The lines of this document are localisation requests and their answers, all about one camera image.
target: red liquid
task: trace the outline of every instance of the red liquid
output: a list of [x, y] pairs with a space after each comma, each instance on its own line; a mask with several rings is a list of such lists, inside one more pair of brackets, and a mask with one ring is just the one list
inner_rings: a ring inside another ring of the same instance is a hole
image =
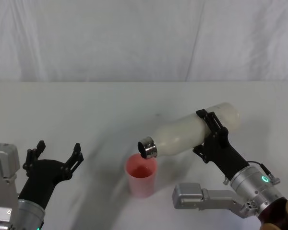
[[132, 171], [131, 176], [136, 178], [145, 178], [152, 174], [152, 171], [145, 166], [139, 166], [135, 170]]

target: metal bracket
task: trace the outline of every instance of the metal bracket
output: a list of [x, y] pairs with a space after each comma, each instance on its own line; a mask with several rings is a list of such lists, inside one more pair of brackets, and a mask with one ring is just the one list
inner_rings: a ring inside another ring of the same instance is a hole
[[230, 190], [207, 190], [199, 183], [181, 183], [175, 186], [173, 204], [177, 209], [227, 209], [241, 218], [255, 215], [257, 206], [245, 202]]
[[0, 229], [8, 229], [18, 213], [18, 197], [15, 186], [19, 169], [17, 148], [0, 143]]

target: black cable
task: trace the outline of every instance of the black cable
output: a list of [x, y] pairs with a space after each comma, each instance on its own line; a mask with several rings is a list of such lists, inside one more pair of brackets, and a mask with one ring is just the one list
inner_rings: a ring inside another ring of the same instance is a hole
[[267, 169], [267, 167], [265, 167], [265, 165], [262, 164], [262, 163], [259, 163], [259, 162], [257, 162], [257, 161], [248, 161], [248, 163], [259, 164], [259, 166], [263, 169], [263, 171], [264, 171], [265, 174], [267, 174], [267, 175], [271, 174], [271, 172]]

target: green led light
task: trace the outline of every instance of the green led light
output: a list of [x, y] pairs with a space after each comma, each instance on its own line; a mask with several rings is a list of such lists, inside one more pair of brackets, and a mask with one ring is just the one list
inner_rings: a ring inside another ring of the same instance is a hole
[[269, 182], [269, 179], [266, 178], [265, 176], [262, 176], [261, 179], [262, 179], [264, 182]]

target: white backdrop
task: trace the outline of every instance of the white backdrop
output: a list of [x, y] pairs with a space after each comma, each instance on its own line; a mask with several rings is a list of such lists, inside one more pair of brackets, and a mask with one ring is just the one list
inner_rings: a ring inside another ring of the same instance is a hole
[[288, 0], [0, 0], [1, 80], [288, 80]]

